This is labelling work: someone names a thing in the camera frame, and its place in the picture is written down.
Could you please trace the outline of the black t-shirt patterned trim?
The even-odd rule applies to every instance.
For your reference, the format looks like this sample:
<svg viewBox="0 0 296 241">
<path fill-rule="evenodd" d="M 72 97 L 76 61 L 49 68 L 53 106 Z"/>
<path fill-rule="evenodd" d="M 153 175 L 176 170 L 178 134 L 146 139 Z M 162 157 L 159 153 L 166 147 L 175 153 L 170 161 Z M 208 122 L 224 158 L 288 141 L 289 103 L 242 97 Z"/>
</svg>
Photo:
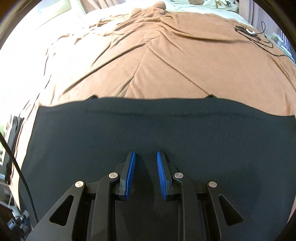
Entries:
<svg viewBox="0 0 296 241">
<path fill-rule="evenodd" d="M 19 185 L 32 224 L 77 181 L 100 180 L 137 154 L 132 194 L 116 206 L 118 240 L 175 240 L 177 204 L 163 200 L 156 154 L 196 181 L 215 181 L 268 240 L 295 199 L 295 117 L 236 101 L 88 99 L 37 111 Z"/>
</svg>

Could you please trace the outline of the folded black cloth near headboard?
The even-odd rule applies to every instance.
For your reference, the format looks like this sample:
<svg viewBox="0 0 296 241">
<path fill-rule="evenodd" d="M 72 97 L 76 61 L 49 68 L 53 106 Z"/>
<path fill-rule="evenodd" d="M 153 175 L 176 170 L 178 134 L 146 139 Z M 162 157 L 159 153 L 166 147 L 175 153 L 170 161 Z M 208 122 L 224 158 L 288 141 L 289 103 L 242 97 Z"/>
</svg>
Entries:
<svg viewBox="0 0 296 241">
<path fill-rule="evenodd" d="M 23 122 L 23 118 L 14 116 L 12 119 L 12 125 L 9 132 L 9 138 L 8 138 L 8 146 L 10 147 L 13 154 L 15 154 L 15 147 L 16 147 L 16 141 L 21 129 L 21 125 Z M 9 154 L 5 153 L 4 156 L 4 174 L 5 174 L 5 182 L 10 185 L 11 184 L 11 174 L 12 174 L 12 166 L 13 161 L 10 158 Z"/>
</svg>

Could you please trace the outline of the brown fleece blanket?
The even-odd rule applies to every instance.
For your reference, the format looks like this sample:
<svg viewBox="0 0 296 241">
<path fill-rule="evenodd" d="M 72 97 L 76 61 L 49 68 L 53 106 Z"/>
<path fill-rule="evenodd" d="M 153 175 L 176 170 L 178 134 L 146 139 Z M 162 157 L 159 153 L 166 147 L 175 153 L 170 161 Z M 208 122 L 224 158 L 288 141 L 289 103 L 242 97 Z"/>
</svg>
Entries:
<svg viewBox="0 0 296 241">
<path fill-rule="evenodd" d="M 41 85 L 16 142 L 21 165 L 37 110 L 91 96 L 235 100 L 295 114 L 295 64 L 260 29 L 215 14 L 167 11 L 164 1 L 91 21 L 41 50 Z"/>
</svg>

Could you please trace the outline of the white bed sheet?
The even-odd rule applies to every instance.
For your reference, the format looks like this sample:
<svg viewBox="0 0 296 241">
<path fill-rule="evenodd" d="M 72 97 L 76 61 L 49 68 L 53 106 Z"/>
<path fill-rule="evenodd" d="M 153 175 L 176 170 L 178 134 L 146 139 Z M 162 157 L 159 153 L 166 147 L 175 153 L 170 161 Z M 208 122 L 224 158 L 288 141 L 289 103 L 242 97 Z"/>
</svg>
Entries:
<svg viewBox="0 0 296 241">
<path fill-rule="evenodd" d="M 38 13 L 41 24 L 38 33 L 44 41 L 51 42 L 63 34 L 77 32 L 87 23 L 99 21 L 108 16 L 127 15 L 133 9 L 146 9 L 157 1 L 41 1 Z M 191 4 L 175 4 L 164 1 L 167 11 L 199 14 L 215 14 L 226 19 L 234 19 L 251 26 L 242 16 L 233 11 L 207 8 Z"/>
</svg>

